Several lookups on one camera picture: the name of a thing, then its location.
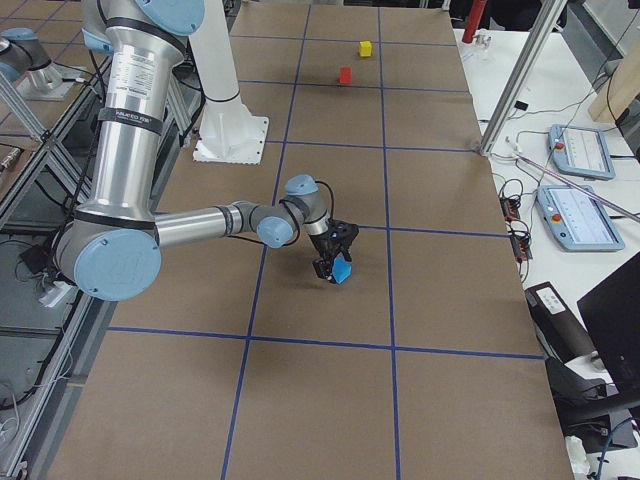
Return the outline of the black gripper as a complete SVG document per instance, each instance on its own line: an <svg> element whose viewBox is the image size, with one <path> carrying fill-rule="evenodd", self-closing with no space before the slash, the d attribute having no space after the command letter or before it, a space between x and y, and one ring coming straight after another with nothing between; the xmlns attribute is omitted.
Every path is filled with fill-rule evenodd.
<svg viewBox="0 0 640 480"><path fill-rule="evenodd" d="M320 235L312 237L312 243L319 253L320 258L313 261L313 267L318 278L324 280L333 279L333 261L339 255L342 255L345 261L351 262L350 254L351 244L342 245L330 238L332 233L331 227Z"/></svg>

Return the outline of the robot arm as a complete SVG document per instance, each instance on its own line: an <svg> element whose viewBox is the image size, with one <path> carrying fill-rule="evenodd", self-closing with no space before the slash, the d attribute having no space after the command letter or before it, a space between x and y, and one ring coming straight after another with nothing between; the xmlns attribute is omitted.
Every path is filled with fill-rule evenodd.
<svg viewBox="0 0 640 480"><path fill-rule="evenodd" d="M289 180L275 205L237 201L178 214L154 214L153 174L173 70L192 54L204 96L201 162L256 164L269 121L240 97L219 1L87 1L86 46L111 58L90 197L61 235L55 258L84 293L106 301L139 295L156 279L164 248L253 232L277 249L306 232L316 275L350 275L355 225L333 218L309 175Z"/></svg>

